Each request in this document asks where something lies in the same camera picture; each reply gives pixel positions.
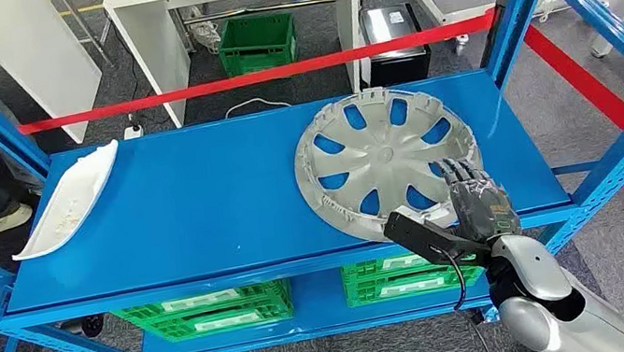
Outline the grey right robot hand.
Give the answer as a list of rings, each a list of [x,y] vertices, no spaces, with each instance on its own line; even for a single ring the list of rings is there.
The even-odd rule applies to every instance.
[[[437,164],[458,217],[455,234],[485,244],[502,234],[520,233],[519,216],[508,193],[488,173],[469,161],[443,158]]]

